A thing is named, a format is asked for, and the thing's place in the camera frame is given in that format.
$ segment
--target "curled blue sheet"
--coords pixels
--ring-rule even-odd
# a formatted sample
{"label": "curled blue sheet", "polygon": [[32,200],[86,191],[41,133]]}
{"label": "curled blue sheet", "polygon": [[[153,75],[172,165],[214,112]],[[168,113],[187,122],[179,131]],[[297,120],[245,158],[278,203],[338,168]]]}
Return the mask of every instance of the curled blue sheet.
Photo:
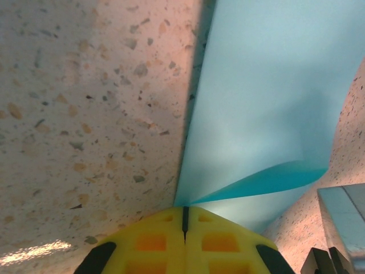
{"label": "curled blue sheet", "polygon": [[258,232],[291,206],[328,169],[364,29],[364,0],[218,0],[175,205]]}

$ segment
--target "speckled stone surface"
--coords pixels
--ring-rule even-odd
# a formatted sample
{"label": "speckled stone surface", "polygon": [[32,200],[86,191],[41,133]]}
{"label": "speckled stone surface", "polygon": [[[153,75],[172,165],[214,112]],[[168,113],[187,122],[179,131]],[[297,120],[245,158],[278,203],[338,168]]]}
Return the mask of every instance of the speckled stone surface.
{"label": "speckled stone surface", "polygon": [[327,249],[317,189],[365,182],[365,59],[347,94],[336,128],[330,168],[264,233],[296,273],[311,247]]}
{"label": "speckled stone surface", "polygon": [[1,1],[1,273],[73,273],[99,239],[172,205],[212,11]]}

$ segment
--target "yellow robot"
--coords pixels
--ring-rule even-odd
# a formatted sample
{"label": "yellow robot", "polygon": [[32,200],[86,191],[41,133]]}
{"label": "yellow robot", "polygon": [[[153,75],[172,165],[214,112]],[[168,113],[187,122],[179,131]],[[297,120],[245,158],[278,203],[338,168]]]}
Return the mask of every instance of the yellow robot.
{"label": "yellow robot", "polygon": [[198,207],[106,237],[74,274],[295,274],[270,240]]}

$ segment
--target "gray metal object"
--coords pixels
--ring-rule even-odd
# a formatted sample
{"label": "gray metal object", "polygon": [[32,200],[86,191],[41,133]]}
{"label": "gray metal object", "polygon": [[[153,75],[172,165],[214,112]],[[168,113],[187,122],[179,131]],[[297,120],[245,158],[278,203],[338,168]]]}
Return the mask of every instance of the gray metal object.
{"label": "gray metal object", "polygon": [[365,184],[322,188],[318,197],[328,248],[339,253],[337,272],[365,274]]}

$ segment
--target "black plastic part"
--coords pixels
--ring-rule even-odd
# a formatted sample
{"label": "black plastic part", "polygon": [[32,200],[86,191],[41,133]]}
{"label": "black plastic part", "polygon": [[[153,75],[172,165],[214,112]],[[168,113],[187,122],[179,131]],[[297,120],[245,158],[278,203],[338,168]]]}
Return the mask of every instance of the black plastic part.
{"label": "black plastic part", "polygon": [[116,244],[109,241],[94,247],[77,267],[74,274],[102,274],[110,256],[112,256]]}
{"label": "black plastic part", "polygon": [[189,229],[189,207],[182,209],[182,231],[184,233],[184,241],[186,241],[186,233]]}
{"label": "black plastic part", "polygon": [[351,264],[348,260],[335,247],[331,247],[329,251],[337,274],[348,274],[351,271]]}
{"label": "black plastic part", "polygon": [[271,274],[295,274],[279,251],[263,244],[256,249]]}
{"label": "black plastic part", "polygon": [[301,274],[336,274],[335,267],[327,251],[312,247],[305,260]]}

